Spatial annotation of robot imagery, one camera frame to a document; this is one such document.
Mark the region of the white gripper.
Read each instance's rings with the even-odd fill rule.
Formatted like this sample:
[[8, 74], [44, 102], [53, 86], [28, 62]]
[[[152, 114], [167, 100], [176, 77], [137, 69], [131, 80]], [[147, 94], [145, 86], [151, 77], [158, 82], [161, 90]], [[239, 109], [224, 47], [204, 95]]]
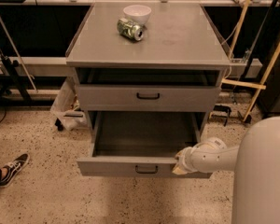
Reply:
[[186, 175], [218, 171], [222, 166], [220, 156], [226, 149], [226, 144], [216, 137], [208, 138], [193, 147], [185, 147], [175, 155], [176, 164], [172, 173]]

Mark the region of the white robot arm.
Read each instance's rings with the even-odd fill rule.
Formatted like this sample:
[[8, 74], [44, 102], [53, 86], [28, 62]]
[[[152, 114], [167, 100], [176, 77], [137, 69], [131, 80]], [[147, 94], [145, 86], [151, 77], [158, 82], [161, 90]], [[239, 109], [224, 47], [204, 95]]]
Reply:
[[280, 224], [280, 117], [251, 126], [238, 146], [213, 137], [175, 158], [176, 175], [234, 172], [231, 224]]

